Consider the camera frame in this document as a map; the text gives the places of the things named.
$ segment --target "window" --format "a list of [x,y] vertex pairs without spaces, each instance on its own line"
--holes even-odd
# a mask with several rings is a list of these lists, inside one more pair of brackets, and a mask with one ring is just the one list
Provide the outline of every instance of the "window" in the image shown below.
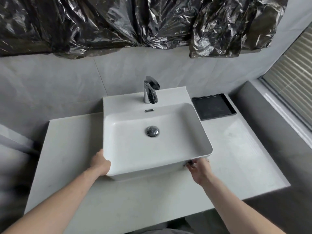
[[312,130],[312,24],[260,80]]

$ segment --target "white rectangular basin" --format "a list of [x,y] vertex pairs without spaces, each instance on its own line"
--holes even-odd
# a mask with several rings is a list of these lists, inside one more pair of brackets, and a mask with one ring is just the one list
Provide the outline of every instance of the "white rectangular basin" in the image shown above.
[[[160,90],[157,95],[157,104],[145,104],[143,93],[103,98],[103,150],[112,163],[107,176],[125,180],[169,172],[212,153],[186,89]],[[149,126],[158,127],[158,136],[147,135]]]

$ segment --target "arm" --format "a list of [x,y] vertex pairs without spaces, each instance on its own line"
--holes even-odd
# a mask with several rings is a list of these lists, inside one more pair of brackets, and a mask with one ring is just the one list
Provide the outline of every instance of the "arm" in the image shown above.
[[211,171],[205,158],[187,165],[194,181],[201,185],[231,234],[285,234],[281,229],[241,201]]
[[25,214],[3,234],[63,233],[92,184],[99,176],[108,173],[110,165],[101,149],[92,158],[90,168]]

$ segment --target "countertop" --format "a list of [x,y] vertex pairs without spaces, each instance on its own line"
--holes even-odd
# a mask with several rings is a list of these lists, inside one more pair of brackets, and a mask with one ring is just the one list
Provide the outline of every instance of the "countertop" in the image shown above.
[[[240,199],[290,186],[229,101],[236,115],[201,122],[213,172]],[[25,213],[86,169],[102,140],[103,113],[51,120]],[[122,234],[212,208],[187,169],[120,182],[100,177],[65,233]]]

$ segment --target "chrome faucet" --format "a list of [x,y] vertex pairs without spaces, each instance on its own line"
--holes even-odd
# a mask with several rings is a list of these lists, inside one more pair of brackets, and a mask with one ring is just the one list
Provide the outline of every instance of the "chrome faucet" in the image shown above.
[[155,90],[159,90],[160,86],[158,82],[151,76],[146,76],[144,80],[144,102],[146,104],[155,104],[158,102],[158,98]]

